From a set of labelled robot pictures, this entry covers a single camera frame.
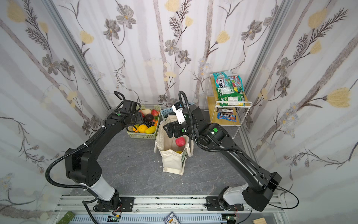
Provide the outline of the orange fruit toy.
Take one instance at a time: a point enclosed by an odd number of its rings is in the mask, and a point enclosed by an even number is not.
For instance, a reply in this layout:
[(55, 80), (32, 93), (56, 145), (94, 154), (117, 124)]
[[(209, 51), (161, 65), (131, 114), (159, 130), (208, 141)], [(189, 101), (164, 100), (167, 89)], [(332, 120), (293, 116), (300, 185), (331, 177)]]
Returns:
[(142, 124), (142, 125), (139, 125), (138, 132), (139, 133), (145, 133), (147, 129), (148, 129), (148, 126), (145, 125), (145, 124)]

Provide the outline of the pink dragon fruit toy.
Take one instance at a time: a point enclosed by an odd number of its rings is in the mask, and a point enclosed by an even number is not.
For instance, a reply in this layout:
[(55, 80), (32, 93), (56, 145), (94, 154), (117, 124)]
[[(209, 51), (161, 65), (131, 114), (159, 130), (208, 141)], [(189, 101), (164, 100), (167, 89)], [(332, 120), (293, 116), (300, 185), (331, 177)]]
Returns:
[(183, 147), (186, 145), (186, 139), (184, 137), (177, 138), (175, 143), (178, 147)]

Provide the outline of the green plastic fruit basket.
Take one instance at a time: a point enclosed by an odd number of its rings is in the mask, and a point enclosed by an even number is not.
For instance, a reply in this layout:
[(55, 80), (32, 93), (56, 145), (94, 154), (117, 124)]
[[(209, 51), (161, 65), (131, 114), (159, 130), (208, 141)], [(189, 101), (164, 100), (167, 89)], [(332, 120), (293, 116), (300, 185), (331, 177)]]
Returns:
[(155, 139), (160, 124), (160, 105), (141, 105), (140, 113), (142, 113), (143, 122), (135, 125), (135, 128), (129, 127), (126, 133), (134, 139)]

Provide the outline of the blue plastic vegetable basket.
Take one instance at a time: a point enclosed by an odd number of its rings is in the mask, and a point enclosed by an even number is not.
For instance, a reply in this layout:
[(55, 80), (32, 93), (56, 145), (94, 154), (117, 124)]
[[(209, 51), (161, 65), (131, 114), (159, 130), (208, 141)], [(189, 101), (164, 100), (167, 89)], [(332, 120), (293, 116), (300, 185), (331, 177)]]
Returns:
[[(180, 108), (185, 107), (185, 105), (184, 104), (182, 105), (179, 101), (176, 102), (173, 106), (176, 106), (176, 107), (178, 106)], [(160, 111), (160, 120), (161, 121), (166, 120), (169, 115), (176, 115), (176, 113), (173, 111), (172, 107), (169, 107), (169, 108), (166, 108), (166, 109), (163, 109)]]

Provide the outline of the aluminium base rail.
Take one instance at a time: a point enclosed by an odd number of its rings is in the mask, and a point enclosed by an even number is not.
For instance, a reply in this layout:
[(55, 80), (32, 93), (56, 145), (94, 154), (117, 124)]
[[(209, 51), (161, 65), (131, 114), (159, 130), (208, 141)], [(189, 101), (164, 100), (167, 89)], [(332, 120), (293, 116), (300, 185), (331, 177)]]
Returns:
[(92, 215), (99, 224), (163, 224), (173, 213), (181, 224), (287, 224), (285, 212), (276, 208), (280, 200), (274, 196), (262, 211), (246, 203), (221, 210), (214, 196), (125, 196), (122, 207)]

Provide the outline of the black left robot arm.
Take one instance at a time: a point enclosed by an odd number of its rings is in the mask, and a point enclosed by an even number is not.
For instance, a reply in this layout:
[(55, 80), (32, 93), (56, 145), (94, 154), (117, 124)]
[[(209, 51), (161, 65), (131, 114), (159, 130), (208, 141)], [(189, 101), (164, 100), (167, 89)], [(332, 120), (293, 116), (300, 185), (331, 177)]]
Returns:
[[(104, 179), (102, 168), (97, 162), (98, 157), (118, 133), (143, 122), (139, 112), (141, 104), (127, 100), (118, 91), (114, 93), (120, 99), (120, 104), (107, 116), (102, 126), (85, 143), (75, 149), (68, 149), (45, 172), (46, 180), (56, 187), (83, 189), (93, 195), (97, 203), (94, 207), (96, 212), (118, 211), (122, 205), (118, 191)], [(66, 177), (74, 184), (58, 183), (51, 178), (51, 170), (61, 161), (65, 162)]]

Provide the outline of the green skittles candy bag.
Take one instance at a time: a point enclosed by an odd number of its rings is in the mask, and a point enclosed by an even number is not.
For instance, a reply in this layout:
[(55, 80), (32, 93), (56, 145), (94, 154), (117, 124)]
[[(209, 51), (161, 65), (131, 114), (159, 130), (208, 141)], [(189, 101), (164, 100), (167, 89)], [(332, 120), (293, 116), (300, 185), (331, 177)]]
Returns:
[(231, 71), (222, 71), (213, 74), (215, 90), (218, 95), (219, 105), (244, 105), (244, 88), (243, 82), (239, 75)]

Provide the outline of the cream floral tote bag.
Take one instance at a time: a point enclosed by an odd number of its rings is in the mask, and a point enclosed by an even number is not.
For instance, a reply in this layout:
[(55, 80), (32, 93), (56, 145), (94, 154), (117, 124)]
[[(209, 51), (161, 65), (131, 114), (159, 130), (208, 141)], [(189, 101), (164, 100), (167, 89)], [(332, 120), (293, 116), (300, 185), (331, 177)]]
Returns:
[(175, 143), (177, 138), (169, 138), (163, 129), (165, 124), (174, 121), (177, 121), (176, 116), (169, 115), (166, 120), (160, 123), (155, 140), (154, 152), (160, 152), (164, 172), (183, 175), (186, 159), (192, 157), (194, 154), (194, 141), (190, 140), (188, 136), (183, 136), (186, 139), (186, 145), (178, 147)]

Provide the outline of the blue m&m candy packet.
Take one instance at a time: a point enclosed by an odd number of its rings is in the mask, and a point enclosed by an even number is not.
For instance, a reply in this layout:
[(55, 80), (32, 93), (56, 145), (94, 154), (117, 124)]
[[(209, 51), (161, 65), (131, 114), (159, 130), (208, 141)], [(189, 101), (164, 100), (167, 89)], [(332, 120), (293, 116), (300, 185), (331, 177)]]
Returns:
[(237, 122), (236, 116), (234, 114), (230, 114), (230, 113), (218, 113), (217, 119), (227, 120), (227, 121), (231, 121), (231, 122)]

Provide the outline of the red apple toy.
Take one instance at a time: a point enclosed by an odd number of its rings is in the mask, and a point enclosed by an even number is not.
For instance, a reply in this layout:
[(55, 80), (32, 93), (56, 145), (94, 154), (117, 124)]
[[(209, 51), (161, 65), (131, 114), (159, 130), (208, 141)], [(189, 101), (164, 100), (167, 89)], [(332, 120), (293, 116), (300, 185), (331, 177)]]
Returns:
[(154, 116), (154, 117), (158, 117), (159, 116), (159, 112), (157, 110), (152, 110), (151, 114)]

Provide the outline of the dark avocado toy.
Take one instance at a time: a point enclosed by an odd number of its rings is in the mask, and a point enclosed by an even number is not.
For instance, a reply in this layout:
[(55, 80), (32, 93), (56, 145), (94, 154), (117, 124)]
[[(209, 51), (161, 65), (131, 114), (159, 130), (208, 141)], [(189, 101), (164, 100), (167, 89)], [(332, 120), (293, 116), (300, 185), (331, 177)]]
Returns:
[(151, 113), (149, 113), (145, 116), (145, 120), (148, 122), (152, 122), (154, 120), (154, 116)]

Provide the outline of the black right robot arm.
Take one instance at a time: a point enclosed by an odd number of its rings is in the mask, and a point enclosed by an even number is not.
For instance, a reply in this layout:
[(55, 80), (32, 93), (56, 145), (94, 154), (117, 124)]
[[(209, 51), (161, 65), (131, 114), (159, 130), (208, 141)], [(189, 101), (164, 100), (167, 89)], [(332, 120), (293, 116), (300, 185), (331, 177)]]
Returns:
[(189, 104), (183, 91), (179, 91), (179, 102), (174, 104), (173, 111), (177, 121), (164, 126), (168, 137), (185, 135), (202, 150), (221, 154), (246, 181), (239, 187), (225, 187), (218, 196), (220, 207), (229, 210), (231, 206), (246, 203), (256, 211), (264, 211), (279, 186), (281, 176), (258, 165), (221, 125), (209, 123), (200, 108)]

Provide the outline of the yellow mango toy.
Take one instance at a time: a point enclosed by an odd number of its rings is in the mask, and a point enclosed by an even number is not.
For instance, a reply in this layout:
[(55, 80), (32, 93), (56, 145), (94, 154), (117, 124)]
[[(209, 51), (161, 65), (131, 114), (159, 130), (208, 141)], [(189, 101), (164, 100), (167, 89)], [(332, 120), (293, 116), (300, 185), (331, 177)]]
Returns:
[(153, 133), (156, 132), (156, 129), (157, 129), (156, 126), (151, 126), (151, 127), (149, 127), (148, 129), (145, 130), (145, 133), (146, 134), (153, 134)]

